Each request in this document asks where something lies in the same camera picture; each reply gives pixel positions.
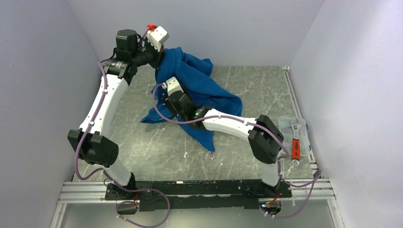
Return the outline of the blue zip jacket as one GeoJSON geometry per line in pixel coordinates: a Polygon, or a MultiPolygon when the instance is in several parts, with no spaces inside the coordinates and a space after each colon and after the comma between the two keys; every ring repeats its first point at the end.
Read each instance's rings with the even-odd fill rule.
{"type": "MultiPolygon", "coordinates": [[[[181,86],[185,86],[190,93],[190,98],[196,106],[207,106],[221,112],[241,116],[243,104],[237,95],[234,95],[210,78],[213,63],[210,59],[199,59],[191,54],[183,52],[181,47],[166,48],[159,67],[155,70],[156,84],[165,82],[171,77],[176,77],[181,86]]],[[[159,87],[156,91],[158,110],[169,119],[178,117],[173,115],[163,104],[164,90],[159,87]]],[[[166,122],[154,108],[149,110],[148,115],[142,118],[141,123],[158,124],[166,122]]],[[[193,139],[198,141],[206,150],[215,152],[213,132],[194,129],[186,124],[180,127],[193,139]]]]}

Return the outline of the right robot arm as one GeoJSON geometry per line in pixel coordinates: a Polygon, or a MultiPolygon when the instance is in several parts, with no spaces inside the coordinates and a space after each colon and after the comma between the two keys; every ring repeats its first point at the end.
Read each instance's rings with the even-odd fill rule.
{"type": "Polygon", "coordinates": [[[253,156],[262,163],[262,196],[280,195],[280,151],[284,137],[265,115],[244,118],[206,106],[196,106],[182,91],[169,92],[163,98],[168,110],[178,116],[182,126],[202,132],[221,132],[247,141],[253,156]]]}

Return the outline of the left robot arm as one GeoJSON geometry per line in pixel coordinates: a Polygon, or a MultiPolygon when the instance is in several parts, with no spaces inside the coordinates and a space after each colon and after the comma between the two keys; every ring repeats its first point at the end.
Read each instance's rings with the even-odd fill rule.
{"type": "Polygon", "coordinates": [[[112,56],[98,62],[102,77],[91,109],[79,128],[67,135],[75,151],[75,175],[84,181],[101,171],[110,180],[107,190],[126,200],[134,199],[138,192],[135,175],[118,158],[119,146],[108,139],[110,127],[138,67],[157,68],[168,38],[161,26],[149,27],[144,35],[132,29],[118,31],[112,56]]]}

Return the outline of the orange handled adjustable wrench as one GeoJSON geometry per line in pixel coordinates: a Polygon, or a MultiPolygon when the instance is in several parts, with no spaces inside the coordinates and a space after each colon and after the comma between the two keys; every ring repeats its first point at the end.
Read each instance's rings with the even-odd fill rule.
{"type": "Polygon", "coordinates": [[[298,166],[300,162],[300,140],[299,140],[299,131],[302,127],[302,124],[299,123],[299,120],[290,121],[290,128],[293,131],[293,139],[292,139],[292,165],[298,166]]]}

